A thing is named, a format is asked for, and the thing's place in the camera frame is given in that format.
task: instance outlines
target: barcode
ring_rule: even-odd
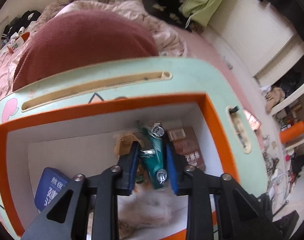
[[[168,131],[170,141],[175,141],[178,139],[183,139],[186,137],[184,129],[175,129]]]

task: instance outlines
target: blue case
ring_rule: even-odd
[[[61,171],[45,168],[34,198],[36,208],[42,211],[69,181]]]

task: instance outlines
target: orange bottle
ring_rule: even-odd
[[[302,133],[304,133],[304,121],[300,121],[285,131],[280,132],[280,140],[282,143],[286,143]]]

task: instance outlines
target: screw head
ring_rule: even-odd
[[[81,181],[81,180],[84,180],[85,176],[83,174],[76,174],[73,179],[75,181]]]
[[[187,165],[187,166],[185,166],[185,170],[186,171],[195,171],[195,167],[192,165]]]
[[[228,174],[228,173],[224,173],[224,174],[222,175],[222,179],[223,179],[223,180],[226,180],[226,181],[229,181],[229,180],[232,179],[232,176],[231,176],[230,174]]]
[[[111,171],[113,171],[113,172],[119,172],[119,171],[121,171],[121,167],[118,166],[118,165],[114,165],[114,166],[111,167]]]

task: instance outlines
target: shelf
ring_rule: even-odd
[[[274,106],[271,110],[271,115],[277,114],[279,111],[281,111],[283,108],[294,102],[303,94],[304,94],[304,83],[297,90],[295,90],[294,93],[292,93],[289,97],[287,97],[281,103]]]
[[[293,149],[294,147],[297,147],[299,145],[301,145],[302,143],[304,143],[304,133],[302,133],[300,136],[298,136],[297,138],[289,141],[286,143],[286,146],[285,146],[285,150],[288,151],[288,150],[291,150]]]

